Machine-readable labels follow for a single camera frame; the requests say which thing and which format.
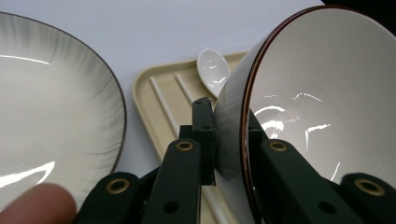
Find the white table surface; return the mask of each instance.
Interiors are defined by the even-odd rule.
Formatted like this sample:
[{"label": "white table surface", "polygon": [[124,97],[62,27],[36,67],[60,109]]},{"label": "white table surface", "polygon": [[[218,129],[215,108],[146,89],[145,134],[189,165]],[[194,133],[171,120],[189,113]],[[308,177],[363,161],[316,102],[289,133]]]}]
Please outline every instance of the white table surface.
[{"label": "white table surface", "polygon": [[319,0],[0,0],[0,11],[43,21],[80,39],[110,66],[127,107],[116,171],[142,176],[160,165],[134,106],[134,79],[147,67],[194,60],[205,48],[250,50],[288,16]]}]

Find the white spoon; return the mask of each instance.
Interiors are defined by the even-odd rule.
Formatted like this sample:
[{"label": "white spoon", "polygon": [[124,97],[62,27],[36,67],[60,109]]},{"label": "white spoon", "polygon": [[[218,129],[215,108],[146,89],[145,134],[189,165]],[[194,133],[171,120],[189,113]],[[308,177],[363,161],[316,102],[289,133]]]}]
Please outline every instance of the white spoon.
[{"label": "white spoon", "polygon": [[204,49],[198,55],[197,68],[206,88],[218,98],[231,74],[227,61],[217,51]]}]

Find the tray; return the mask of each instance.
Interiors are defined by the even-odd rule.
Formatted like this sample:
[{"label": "tray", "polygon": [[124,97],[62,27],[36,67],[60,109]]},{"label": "tray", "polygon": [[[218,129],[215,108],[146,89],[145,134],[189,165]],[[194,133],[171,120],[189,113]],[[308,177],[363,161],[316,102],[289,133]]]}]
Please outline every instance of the tray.
[{"label": "tray", "polygon": [[[224,55],[232,71],[245,54]],[[136,78],[134,103],[160,159],[177,139],[179,125],[191,125],[191,101],[206,96],[214,107],[216,97],[201,82],[196,61],[152,66]],[[201,223],[237,223],[217,187],[203,187]]]}]

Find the white chopstick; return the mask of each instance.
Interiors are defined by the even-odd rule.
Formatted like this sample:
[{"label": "white chopstick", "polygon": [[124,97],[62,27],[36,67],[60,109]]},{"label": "white chopstick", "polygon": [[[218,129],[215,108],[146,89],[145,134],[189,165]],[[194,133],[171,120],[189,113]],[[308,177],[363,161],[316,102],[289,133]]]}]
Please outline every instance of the white chopstick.
[{"label": "white chopstick", "polygon": [[[187,96],[190,103],[192,104],[192,102],[194,102],[194,98],[192,97],[189,89],[187,88],[186,84],[184,83],[183,79],[180,77],[179,74],[176,74],[176,80],[180,85],[181,89],[184,91],[184,94]],[[209,186],[202,186],[202,191],[207,199],[207,202],[209,203],[210,208],[212,209],[215,215],[217,222],[220,224],[227,224],[228,223],[227,218],[224,216],[224,213],[220,208],[219,202],[216,200],[213,189],[211,189]]]},{"label": "white chopstick", "polygon": [[175,118],[172,115],[171,110],[169,109],[168,104],[166,103],[165,99],[163,98],[163,93],[161,92],[160,88],[158,87],[157,81],[155,81],[154,77],[149,78],[151,81],[151,85],[157,94],[158,99],[160,100],[161,105],[163,106],[163,110],[165,111],[166,117],[168,117],[169,122],[171,123],[172,129],[176,136],[178,136],[179,126],[177,125]]}]

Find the dark background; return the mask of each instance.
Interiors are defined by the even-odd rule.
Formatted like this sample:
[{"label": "dark background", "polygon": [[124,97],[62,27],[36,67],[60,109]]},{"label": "dark background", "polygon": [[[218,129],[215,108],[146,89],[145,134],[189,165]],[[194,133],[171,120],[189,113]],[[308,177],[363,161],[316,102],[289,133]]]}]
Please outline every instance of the dark background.
[{"label": "dark background", "polygon": [[392,0],[321,0],[326,5],[351,7],[375,19],[396,35],[396,10]]}]

